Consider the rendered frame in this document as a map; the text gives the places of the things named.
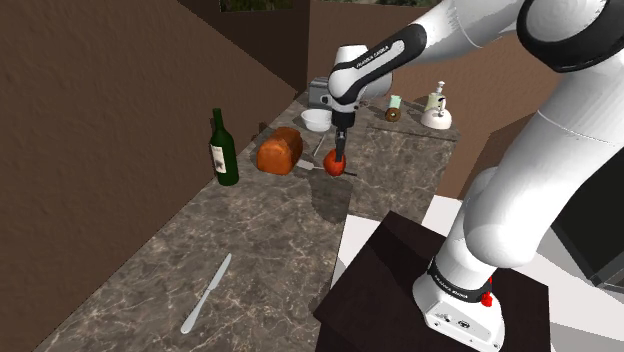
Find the silver table knife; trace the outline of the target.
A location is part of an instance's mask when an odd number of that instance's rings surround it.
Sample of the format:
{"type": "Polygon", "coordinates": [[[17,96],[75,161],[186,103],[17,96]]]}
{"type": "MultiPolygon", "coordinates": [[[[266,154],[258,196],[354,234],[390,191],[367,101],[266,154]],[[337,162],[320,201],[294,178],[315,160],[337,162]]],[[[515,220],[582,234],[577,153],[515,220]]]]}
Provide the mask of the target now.
{"type": "Polygon", "coordinates": [[[210,283],[204,290],[201,298],[194,305],[193,309],[191,310],[191,312],[188,314],[188,316],[184,320],[182,326],[180,327],[181,334],[188,334],[193,329],[205,301],[207,300],[210,293],[219,285],[220,281],[222,280],[223,276],[225,275],[225,272],[227,271],[229,267],[231,259],[232,259],[232,254],[228,253],[227,256],[224,258],[224,260],[222,261],[220,267],[215,272],[210,283]]]}

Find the white kettle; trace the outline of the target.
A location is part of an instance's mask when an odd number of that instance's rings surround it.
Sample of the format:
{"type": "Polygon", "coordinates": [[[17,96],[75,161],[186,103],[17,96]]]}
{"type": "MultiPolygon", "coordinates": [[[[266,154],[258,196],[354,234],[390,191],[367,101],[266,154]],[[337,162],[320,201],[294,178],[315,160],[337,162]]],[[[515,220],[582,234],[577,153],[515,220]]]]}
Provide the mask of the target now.
{"type": "Polygon", "coordinates": [[[451,127],[452,115],[446,109],[446,99],[444,97],[438,99],[436,107],[426,110],[422,114],[421,123],[426,127],[437,130],[446,130],[451,127]]]}

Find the white bowl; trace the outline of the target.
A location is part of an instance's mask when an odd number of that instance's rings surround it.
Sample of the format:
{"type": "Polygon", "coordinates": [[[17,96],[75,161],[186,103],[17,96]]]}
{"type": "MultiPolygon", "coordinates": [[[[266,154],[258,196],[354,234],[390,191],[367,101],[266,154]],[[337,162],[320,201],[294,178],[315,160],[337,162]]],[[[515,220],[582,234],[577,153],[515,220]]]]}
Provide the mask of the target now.
{"type": "Polygon", "coordinates": [[[305,127],[312,132],[326,132],[332,126],[332,111],[325,109],[307,109],[301,113],[305,127]]]}

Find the pale green soap dispenser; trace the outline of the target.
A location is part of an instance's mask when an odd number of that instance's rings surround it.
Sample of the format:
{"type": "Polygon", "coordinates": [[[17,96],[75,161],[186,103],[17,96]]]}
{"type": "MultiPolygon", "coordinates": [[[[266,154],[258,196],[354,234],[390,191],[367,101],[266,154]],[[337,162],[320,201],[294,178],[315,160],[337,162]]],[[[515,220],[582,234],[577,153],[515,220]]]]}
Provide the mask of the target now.
{"type": "Polygon", "coordinates": [[[435,91],[428,95],[427,104],[424,109],[425,112],[432,109],[438,110],[441,107],[441,99],[444,98],[444,95],[442,93],[444,85],[444,81],[439,81],[437,83],[435,91]]]}

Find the green wine bottle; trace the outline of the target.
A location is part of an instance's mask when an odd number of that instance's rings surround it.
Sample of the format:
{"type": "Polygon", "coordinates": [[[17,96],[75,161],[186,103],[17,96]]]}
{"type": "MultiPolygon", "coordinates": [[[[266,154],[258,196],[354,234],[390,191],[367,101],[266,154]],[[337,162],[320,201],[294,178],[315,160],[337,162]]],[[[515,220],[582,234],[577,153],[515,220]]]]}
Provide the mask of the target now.
{"type": "Polygon", "coordinates": [[[214,131],[210,148],[217,179],[222,186],[232,186],[239,181],[237,154],[232,135],[225,129],[220,108],[214,108],[214,131]]]}

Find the red apple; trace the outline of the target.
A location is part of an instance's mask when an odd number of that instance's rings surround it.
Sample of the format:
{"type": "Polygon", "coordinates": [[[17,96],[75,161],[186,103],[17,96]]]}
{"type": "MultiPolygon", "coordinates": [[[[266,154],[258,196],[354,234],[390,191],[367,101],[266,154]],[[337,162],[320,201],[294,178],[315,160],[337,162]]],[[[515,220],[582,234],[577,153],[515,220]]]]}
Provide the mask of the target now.
{"type": "Polygon", "coordinates": [[[324,170],[331,176],[340,176],[346,167],[346,156],[342,155],[341,160],[336,160],[336,149],[331,149],[323,160],[324,170]]]}

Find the dark robot stand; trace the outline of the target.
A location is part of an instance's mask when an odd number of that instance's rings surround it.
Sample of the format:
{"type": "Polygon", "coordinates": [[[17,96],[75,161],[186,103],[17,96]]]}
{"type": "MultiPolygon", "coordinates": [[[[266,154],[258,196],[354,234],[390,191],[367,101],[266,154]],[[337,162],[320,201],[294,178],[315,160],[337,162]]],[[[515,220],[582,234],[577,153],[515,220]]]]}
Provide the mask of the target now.
{"type": "MultiPolygon", "coordinates": [[[[443,240],[389,212],[315,310],[315,352],[476,352],[427,327],[412,296],[443,240]]],[[[551,352],[547,286],[499,269],[493,294],[506,328],[500,352],[551,352]]]]}

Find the grey toaster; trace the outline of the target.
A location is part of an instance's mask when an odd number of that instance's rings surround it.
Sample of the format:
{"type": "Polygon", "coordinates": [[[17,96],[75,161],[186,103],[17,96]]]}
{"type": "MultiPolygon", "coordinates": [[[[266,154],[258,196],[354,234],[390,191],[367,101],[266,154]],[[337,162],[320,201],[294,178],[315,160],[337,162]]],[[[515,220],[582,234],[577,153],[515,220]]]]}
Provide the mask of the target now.
{"type": "Polygon", "coordinates": [[[331,109],[332,97],[328,90],[328,78],[316,77],[308,85],[308,107],[311,109],[331,109]]]}

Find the brown bread loaf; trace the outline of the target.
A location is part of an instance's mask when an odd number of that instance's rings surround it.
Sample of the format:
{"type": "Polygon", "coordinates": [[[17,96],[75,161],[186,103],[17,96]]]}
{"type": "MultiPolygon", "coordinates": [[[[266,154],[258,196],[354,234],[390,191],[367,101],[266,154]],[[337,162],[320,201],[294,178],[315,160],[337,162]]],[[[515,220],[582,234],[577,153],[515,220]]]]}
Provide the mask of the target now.
{"type": "Polygon", "coordinates": [[[260,171],[287,175],[303,152],[301,133],[290,127],[277,128],[259,147],[256,166],[260,171]]]}

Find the black appliance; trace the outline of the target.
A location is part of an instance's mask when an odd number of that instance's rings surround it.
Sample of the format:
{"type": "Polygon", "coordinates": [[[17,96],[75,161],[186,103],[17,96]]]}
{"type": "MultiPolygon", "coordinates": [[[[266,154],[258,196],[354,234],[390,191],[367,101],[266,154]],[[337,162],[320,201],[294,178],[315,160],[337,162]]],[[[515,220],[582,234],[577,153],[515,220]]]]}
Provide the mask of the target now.
{"type": "Polygon", "coordinates": [[[582,184],[552,229],[594,286],[624,294],[624,149],[582,184]]]}

